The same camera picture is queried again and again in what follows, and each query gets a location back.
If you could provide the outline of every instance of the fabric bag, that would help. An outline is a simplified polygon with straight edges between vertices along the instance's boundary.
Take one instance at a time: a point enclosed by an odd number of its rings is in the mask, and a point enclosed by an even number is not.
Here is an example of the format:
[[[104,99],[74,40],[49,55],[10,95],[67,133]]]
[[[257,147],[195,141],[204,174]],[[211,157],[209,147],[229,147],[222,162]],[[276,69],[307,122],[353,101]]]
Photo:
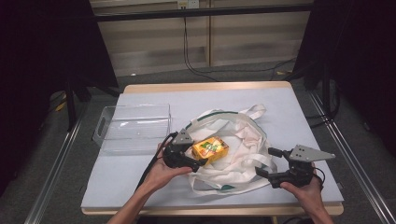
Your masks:
[[[226,157],[190,174],[194,192],[203,195],[239,194],[269,184],[266,178],[256,176],[255,171],[256,166],[267,167],[272,172],[277,170],[268,154],[270,145],[266,134],[254,121],[265,110],[264,105],[254,105],[240,112],[210,110],[191,121],[186,131],[194,142],[218,136],[229,146]],[[186,154],[192,157],[190,150]]]

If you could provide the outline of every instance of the clear plastic bin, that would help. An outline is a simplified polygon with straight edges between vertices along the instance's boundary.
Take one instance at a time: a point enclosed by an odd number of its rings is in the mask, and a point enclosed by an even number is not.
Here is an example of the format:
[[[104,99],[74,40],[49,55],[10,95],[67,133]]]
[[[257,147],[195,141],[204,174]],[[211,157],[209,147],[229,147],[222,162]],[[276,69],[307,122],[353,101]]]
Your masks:
[[[92,139],[107,155],[149,155],[170,128],[170,105],[107,106]]]

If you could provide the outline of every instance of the yellow snack box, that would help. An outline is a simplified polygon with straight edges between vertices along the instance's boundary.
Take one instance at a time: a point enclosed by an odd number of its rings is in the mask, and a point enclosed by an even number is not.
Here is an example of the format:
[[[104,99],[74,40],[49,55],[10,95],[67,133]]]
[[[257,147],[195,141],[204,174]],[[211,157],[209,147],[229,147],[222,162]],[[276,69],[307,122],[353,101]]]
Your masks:
[[[192,146],[192,156],[196,160],[208,159],[206,164],[227,156],[228,145],[219,137],[211,137]]]

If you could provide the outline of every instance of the wall outlet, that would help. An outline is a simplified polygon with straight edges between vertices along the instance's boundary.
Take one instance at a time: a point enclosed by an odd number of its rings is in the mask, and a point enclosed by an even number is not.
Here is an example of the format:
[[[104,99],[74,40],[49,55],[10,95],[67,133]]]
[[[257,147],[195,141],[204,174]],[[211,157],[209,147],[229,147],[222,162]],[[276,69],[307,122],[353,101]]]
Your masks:
[[[199,0],[189,0],[188,8],[199,8]]]
[[[188,0],[177,1],[177,8],[178,9],[187,9],[187,8],[189,8],[189,1]]]

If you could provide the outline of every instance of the person's left hand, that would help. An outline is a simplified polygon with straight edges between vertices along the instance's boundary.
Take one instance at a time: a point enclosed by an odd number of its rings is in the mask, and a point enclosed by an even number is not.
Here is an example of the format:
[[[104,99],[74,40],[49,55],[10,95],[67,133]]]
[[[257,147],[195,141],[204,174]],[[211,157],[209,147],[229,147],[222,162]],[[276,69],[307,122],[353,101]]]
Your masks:
[[[170,168],[163,161],[163,151],[158,154],[159,158],[146,176],[144,184],[153,190],[163,188],[169,181],[177,175],[186,175],[192,172],[190,167]]]

